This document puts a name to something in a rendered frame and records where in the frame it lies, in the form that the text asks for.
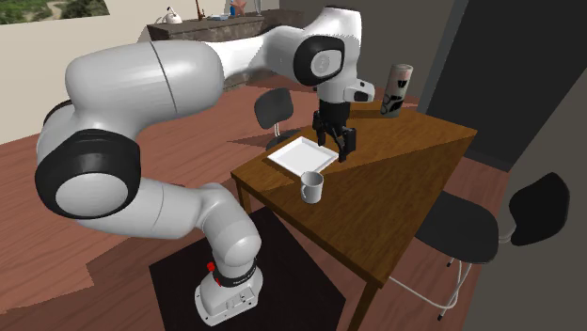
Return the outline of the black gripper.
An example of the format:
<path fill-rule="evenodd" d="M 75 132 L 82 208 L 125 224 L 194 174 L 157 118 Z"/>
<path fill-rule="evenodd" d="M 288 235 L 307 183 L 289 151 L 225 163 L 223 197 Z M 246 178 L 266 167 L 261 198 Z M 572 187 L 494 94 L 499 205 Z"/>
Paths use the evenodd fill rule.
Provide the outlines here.
<path fill-rule="evenodd" d="M 317 135 L 317 144 L 325 144 L 327 129 L 331 128 L 331 136 L 339 148 L 340 163 L 344 162 L 348 154 L 356 149 L 357 131 L 355 128 L 347 128 L 346 120 L 350 114 L 349 102 L 319 101 L 318 110 L 314 112 L 312 129 Z"/>

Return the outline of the white square plate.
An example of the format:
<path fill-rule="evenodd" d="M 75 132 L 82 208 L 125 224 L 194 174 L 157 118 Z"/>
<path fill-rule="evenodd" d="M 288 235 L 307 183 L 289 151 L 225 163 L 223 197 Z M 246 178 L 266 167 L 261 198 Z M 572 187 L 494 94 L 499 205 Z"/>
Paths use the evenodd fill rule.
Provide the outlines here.
<path fill-rule="evenodd" d="M 305 172 L 321 172 L 339 159 L 339 154 L 316 142 L 299 136 L 267 158 L 301 177 Z"/>

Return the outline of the white mug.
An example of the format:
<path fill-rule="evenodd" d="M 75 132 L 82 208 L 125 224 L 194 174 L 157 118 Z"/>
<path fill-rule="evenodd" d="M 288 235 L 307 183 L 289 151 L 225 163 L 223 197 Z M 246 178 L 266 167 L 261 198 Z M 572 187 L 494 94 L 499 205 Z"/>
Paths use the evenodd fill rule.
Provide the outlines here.
<path fill-rule="evenodd" d="M 301 178 L 301 198 L 308 204 L 315 204 L 321 200 L 324 177 L 315 171 L 306 171 Z"/>

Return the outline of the black chair with white legs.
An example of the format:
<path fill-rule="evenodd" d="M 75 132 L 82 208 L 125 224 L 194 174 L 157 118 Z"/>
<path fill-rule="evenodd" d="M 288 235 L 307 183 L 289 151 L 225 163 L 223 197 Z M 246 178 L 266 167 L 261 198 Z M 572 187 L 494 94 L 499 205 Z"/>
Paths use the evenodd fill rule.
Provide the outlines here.
<path fill-rule="evenodd" d="M 551 238 L 564 227 L 570 205 L 570 191 L 563 179 L 549 172 L 518 190 L 509 200 L 514 226 L 499 235 L 496 217 L 486 208 L 442 192 L 426 215 L 415 237 L 447 255 L 448 265 L 457 261 L 459 272 L 448 303 L 439 305 L 422 294 L 418 297 L 440 309 L 441 320 L 458 301 L 458 293 L 474 264 L 486 264 L 498 253 L 499 245 L 536 244 Z"/>
<path fill-rule="evenodd" d="M 299 132 L 299 129 L 292 129 L 283 133 L 279 130 L 280 122 L 289 119 L 294 113 L 291 93 L 287 87 L 274 88 L 263 93 L 255 101 L 254 112 L 259 125 L 264 130 L 274 129 L 275 137 L 268 142 L 266 150 L 270 150 L 275 145 Z"/>

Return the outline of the brown wooden table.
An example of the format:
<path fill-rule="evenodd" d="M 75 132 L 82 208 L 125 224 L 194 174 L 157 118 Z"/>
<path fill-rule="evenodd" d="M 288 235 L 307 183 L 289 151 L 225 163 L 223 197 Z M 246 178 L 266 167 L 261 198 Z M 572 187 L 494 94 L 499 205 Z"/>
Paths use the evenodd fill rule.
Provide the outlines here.
<path fill-rule="evenodd" d="M 383 118 L 355 104 L 357 148 L 322 172 L 321 200 L 302 201 L 300 179 L 264 152 L 231 172 L 241 206 L 256 198 L 361 277 L 366 285 L 347 331 L 358 331 L 476 130 L 404 109 Z"/>

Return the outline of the patterned grey cylinder can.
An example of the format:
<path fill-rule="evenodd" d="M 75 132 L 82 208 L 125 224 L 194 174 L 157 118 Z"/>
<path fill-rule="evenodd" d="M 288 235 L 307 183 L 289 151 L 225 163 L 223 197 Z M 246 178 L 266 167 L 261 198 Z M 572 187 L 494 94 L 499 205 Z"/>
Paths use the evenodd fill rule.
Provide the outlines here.
<path fill-rule="evenodd" d="M 407 64 L 394 64 L 389 71 L 389 79 L 381 103 L 380 114 L 387 118 L 397 118 L 405 100 L 413 67 Z"/>

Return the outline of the black robot stand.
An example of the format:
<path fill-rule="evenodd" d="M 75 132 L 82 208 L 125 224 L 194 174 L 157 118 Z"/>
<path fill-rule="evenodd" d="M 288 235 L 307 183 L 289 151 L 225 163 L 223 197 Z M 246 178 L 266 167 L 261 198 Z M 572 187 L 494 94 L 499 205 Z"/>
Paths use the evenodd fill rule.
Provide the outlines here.
<path fill-rule="evenodd" d="M 199 317 L 195 290 L 213 261 L 208 241 L 201 239 L 150 266 L 165 330 L 336 331 L 344 296 L 270 209 L 250 217 L 262 238 L 258 305 L 216 326 Z"/>

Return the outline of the dark stone counter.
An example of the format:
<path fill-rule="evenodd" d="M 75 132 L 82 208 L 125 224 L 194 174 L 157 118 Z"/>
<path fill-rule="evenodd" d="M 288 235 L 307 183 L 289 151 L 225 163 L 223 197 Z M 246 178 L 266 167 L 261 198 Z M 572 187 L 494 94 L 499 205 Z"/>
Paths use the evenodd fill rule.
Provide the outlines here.
<path fill-rule="evenodd" d="M 291 9 L 267 9 L 261 16 L 248 12 L 245 16 L 226 21 L 184 20 L 181 24 L 148 24 L 142 31 L 138 42 L 150 40 L 185 39 L 199 41 L 229 41 L 246 39 L 260 35 L 279 25 L 300 27 L 304 14 Z M 269 70 L 254 70 L 234 74 L 225 81 L 226 91 L 242 86 L 287 87 L 291 90 L 312 91 L 293 80 L 278 76 Z"/>

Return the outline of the landscape wall picture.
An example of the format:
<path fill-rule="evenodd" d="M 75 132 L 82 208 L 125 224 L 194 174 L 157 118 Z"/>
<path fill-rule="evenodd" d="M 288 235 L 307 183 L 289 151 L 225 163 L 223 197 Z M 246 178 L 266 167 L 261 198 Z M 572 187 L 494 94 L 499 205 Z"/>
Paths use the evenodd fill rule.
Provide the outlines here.
<path fill-rule="evenodd" d="M 104 0 L 0 0 L 0 25 L 107 16 Z"/>

